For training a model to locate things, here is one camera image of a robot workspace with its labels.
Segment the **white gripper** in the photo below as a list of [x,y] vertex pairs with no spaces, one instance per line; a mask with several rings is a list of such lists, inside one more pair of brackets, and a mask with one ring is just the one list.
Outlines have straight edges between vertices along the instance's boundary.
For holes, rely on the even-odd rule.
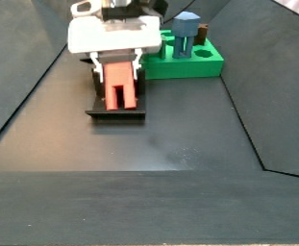
[[103,82],[103,66],[97,52],[135,49],[132,75],[137,81],[140,58],[144,54],[156,53],[161,45],[159,17],[144,15],[127,18],[124,21],[103,22],[95,16],[75,18],[68,27],[68,50],[73,54],[89,53],[93,70]]

